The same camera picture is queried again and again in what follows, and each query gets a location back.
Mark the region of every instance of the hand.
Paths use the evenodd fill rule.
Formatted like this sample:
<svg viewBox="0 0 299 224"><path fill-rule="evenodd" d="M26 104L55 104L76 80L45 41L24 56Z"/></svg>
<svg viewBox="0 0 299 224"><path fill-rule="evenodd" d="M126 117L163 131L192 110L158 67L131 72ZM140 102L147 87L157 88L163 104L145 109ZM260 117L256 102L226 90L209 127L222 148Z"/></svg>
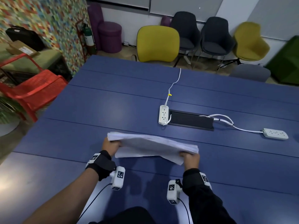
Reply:
<svg viewBox="0 0 299 224"><path fill-rule="evenodd" d="M185 171L192 169L192 168L198 168L199 165L199 154L190 154L187 152L180 152L180 156L184 157L184 165L185 165Z"/></svg>
<svg viewBox="0 0 299 224"><path fill-rule="evenodd" d="M108 138L105 137L102 150L106 150L109 155L112 157L117 152L118 148L121 146L120 141L108 141Z"/></svg>

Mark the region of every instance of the power strip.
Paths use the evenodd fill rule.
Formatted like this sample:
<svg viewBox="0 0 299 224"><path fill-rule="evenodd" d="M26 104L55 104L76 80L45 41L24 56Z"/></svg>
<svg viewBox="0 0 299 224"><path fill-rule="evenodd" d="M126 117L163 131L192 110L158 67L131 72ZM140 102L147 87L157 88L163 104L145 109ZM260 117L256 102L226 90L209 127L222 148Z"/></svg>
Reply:
<svg viewBox="0 0 299 224"><path fill-rule="evenodd" d="M280 139L280 140L289 139L289 136L284 131L264 128L262 130L262 132L263 132L264 136L268 137L268 138L275 138L275 139Z"/></svg>
<svg viewBox="0 0 299 224"><path fill-rule="evenodd" d="M159 114L159 124L166 125L168 122L168 113L169 108L168 106L161 105L160 106L160 114Z"/></svg>

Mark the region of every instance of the white wall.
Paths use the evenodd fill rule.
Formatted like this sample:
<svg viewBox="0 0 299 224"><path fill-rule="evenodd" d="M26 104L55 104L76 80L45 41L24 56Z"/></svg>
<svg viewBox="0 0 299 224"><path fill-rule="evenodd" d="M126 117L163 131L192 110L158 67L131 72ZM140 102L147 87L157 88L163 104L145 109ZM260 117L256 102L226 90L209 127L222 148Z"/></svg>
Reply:
<svg viewBox="0 0 299 224"><path fill-rule="evenodd" d="M231 34L233 34L236 27L240 23L247 21L258 1L259 0L223 0L216 16L228 20L229 31ZM129 44L131 45L136 45L137 33L141 27L147 25L159 25L162 18L159 16L126 12L109 8L102 8L102 10L105 21L116 22L122 26L122 39L123 41L129 42ZM197 26L201 30L203 24L197 24ZM248 63L266 64L286 43L285 41L273 40L268 38L265 38L265 41L270 45L270 51L267 56L265 56L265 58L262 60ZM202 53L202 56L209 57L209 55L204 53ZM236 57L233 53L230 53L225 57L226 60L235 58Z"/></svg>

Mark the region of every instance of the yellow chair backrest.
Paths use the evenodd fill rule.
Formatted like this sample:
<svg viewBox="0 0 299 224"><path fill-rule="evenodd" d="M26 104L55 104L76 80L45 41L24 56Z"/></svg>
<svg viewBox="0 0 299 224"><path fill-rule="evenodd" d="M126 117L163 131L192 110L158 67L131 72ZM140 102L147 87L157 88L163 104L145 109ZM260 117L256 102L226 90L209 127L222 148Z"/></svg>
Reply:
<svg viewBox="0 0 299 224"><path fill-rule="evenodd" d="M256 40L260 39L261 27L258 23L254 22L243 22L241 23L235 34L235 40L237 44L242 44L243 46L250 46L255 43Z"/></svg>
<svg viewBox="0 0 299 224"><path fill-rule="evenodd" d="M167 26L144 26L137 34L137 54L140 62L173 61L180 49L177 30Z"/></svg>

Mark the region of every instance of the black table cable box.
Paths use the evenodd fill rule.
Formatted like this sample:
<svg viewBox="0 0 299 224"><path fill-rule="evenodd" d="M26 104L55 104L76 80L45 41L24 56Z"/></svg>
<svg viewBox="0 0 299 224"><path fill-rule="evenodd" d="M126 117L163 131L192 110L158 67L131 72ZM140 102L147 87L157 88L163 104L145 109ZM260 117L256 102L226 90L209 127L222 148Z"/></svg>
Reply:
<svg viewBox="0 0 299 224"><path fill-rule="evenodd" d="M214 131L214 127L213 127L214 119L207 118L207 117L200 117L201 115L207 116L205 114L196 114L191 112L169 110L169 115L168 115L169 118L170 115L171 115L171 120L168 123L168 125Z"/></svg>

